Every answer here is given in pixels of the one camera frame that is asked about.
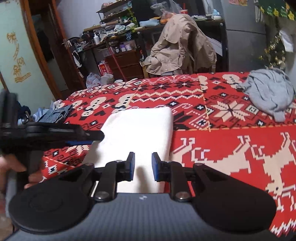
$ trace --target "gray crumpled garment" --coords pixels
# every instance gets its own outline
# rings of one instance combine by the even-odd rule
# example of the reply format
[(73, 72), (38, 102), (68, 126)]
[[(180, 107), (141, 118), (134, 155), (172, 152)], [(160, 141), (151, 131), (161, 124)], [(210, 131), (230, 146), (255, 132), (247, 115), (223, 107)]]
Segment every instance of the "gray crumpled garment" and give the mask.
[(277, 68), (251, 71), (237, 88), (242, 88), (254, 106), (272, 115), (276, 122), (285, 121), (285, 110), (294, 97), (293, 85), (285, 72)]
[(49, 110), (38, 120), (38, 122), (63, 123), (72, 109), (72, 105), (67, 105), (59, 109)]

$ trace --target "human hand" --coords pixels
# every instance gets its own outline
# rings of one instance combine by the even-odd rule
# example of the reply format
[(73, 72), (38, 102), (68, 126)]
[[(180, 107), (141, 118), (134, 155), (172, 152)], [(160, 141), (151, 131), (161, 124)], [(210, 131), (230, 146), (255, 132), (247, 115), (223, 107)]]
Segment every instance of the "human hand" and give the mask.
[[(6, 173), (9, 170), (14, 170), (16, 172), (24, 172), (26, 171), (26, 167), (23, 164), (21, 164), (13, 154), (0, 156), (0, 192), (3, 192), (5, 190)], [(29, 183), (26, 184), (24, 188), (29, 188), (41, 182), (42, 179), (42, 173), (41, 170), (39, 170), (36, 173), (33, 173), (29, 176)]]

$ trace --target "bed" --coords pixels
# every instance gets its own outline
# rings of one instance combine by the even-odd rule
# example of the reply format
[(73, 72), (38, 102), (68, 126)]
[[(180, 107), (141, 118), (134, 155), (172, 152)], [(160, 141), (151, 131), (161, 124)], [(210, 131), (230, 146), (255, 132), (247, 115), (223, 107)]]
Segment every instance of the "bed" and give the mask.
[[(164, 76), (74, 92), (65, 123), (99, 130), (111, 113), (169, 106), (174, 115), (170, 159), (192, 167), (202, 162), (268, 192), (277, 204), (271, 232), (290, 239), (296, 225), (296, 105), (286, 121), (252, 105), (236, 86), (247, 72)], [(44, 180), (79, 165), (88, 145), (49, 150)]]

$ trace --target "metal screw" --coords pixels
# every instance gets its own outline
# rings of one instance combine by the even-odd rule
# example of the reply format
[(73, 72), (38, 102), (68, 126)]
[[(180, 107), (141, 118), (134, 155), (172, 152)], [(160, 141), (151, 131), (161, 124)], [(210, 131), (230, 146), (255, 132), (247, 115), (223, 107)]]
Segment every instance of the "metal screw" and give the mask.
[(190, 198), (190, 194), (188, 192), (178, 192), (176, 198), (185, 201)]
[(104, 191), (98, 192), (98, 193), (95, 194), (95, 198), (97, 198), (99, 200), (102, 200), (102, 201), (105, 200), (108, 197), (109, 197), (109, 193), (104, 192)]

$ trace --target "cardboard tube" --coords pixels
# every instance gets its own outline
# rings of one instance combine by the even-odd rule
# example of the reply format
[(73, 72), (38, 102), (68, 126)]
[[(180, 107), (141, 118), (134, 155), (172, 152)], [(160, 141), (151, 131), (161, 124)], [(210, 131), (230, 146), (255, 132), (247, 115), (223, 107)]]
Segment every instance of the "cardboard tube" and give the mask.
[(105, 28), (105, 27), (108, 27), (108, 26), (111, 26), (111, 25), (116, 25), (118, 23), (119, 23), (118, 20), (116, 20), (116, 21), (113, 21), (113, 22), (103, 23), (103, 24), (99, 24), (99, 25), (96, 25), (96, 26), (92, 26), (90, 28), (84, 29), (83, 31), (84, 32), (89, 32), (89, 31), (93, 31), (93, 30), (98, 29), (98, 28)]

